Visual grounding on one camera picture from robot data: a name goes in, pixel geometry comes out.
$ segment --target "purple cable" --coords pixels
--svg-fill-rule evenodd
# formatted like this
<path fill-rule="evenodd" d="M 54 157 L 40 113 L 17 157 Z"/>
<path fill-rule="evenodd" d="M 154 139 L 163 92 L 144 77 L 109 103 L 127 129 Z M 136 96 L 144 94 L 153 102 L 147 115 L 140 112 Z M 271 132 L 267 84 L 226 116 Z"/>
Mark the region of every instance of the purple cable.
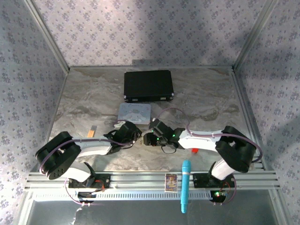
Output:
<path fill-rule="evenodd" d="M 72 199 L 73 202 L 75 202 L 76 204 L 82 205 L 81 202 L 76 201 L 76 200 L 70 195 L 70 193 L 68 192 L 68 189 L 67 189 L 67 180 L 68 180 L 68 178 L 65 179 L 65 183 L 64 183 L 65 189 L 66 189 L 66 192 L 67 192 L 67 195 Z M 103 205 L 103 204 L 90 203 L 90 205 Z"/>
<path fill-rule="evenodd" d="M 233 198 L 235 197 L 235 194 L 236 194 L 236 188 L 237 188 L 237 187 L 236 187 L 236 179 L 235 179 L 234 176 L 233 176 L 233 181 L 234 181 L 234 193 L 233 193 L 233 195 L 231 196 L 231 198 L 230 198 L 227 202 L 222 203 L 222 205 L 231 202 L 231 201 L 233 200 Z"/>
<path fill-rule="evenodd" d="M 76 200 L 70 195 L 70 193 L 68 192 L 68 189 L 67 189 L 67 180 L 68 180 L 68 178 L 65 179 L 65 188 L 66 188 L 67 195 L 72 199 L 73 202 L 75 202 L 75 203 L 78 204 L 78 205 L 82 205 L 82 203 L 76 201 Z"/>
<path fill-rule="evenodd" d="M 157 119 L 160 117 L 160 115 L 164 112 L 164 111 L 167 111 L 169 109 L 175 109 L 175 110 L 178 110 L 180 112 L 182 112 L 182 114 L 185 115 L 185 117 L 187 118 L 187 126 L 186 126 L 186 129 L 187 129 L 187 132 L 191 135 L 191 136 L 194 136 L 194 137 L 203 137 L 203 138 L 207 138 L 207 137 L 222 137 L 222 136 L 225 136 L 225 137 L 236 137 L 236 138 L 239 138 L 239 139 L 242 139 L 246 142 L 249 142 L 250 144 L 254 145 L 258 150 L 259 150 L 259 157 L 256 159 L 256 160 L 253 160 L 251 163 L 256 163 L 258 162 L 259 160 L 262 159 L 263 157 L 263 151 L 261 149 L 261 147 L 259 147 L 258 144 L 256 144 L 255 142 L 253 142 L 252 140 L 250 140 L 249 138 L 246 138 L 246 137 L 242 137 L 242 136 L 239 136 L 239 135 L 232 135 L 232 134 L 211 134 L 211 135 L 197 135 L 197 134 L 194 134 L 192 133 L 190 130 L 189 130 L 189 125 L 190 125 L 190 120 L 188 118 L 188 116 L 185 114 L 184 111 L 182 111 L 181 109 L 178 109 L 178 108 L 174 108 L 174 107 L 170 107 L 170 108 L 166 108 L 164 109 L 163 111 L 160 112 L 160 114 L 157 116 Z"/>
<path fill-rule="evenodd" d="M 131 144 L 131 142 L 129 143 L 120 143 L 120 142 L 115 142 L 113 140 L 108 140 L 108 139 L 72 139 L 69 141 L 66 141 L 62 144 L 60 144 L 59 146 L 57 146 L 55 149 L 53 149 L 41 162 L 41 165 L 39 167 L 39 172 L 43 175 L 45 175 L 44 171 L 43 171 L 43 166 L 45 164 L 45 162 L 51 157 L 51 155 L 53 155 L 58 149 L 60 149 L 61 147 L 65 146 L 66 144 L 72 143 L 72 142 L 110 142 L 110 143 L 114 143 L 114 144 L 118 144 L 118 145 L 122 145 L 122 146 L 126 146 L 128 144 Z"/>

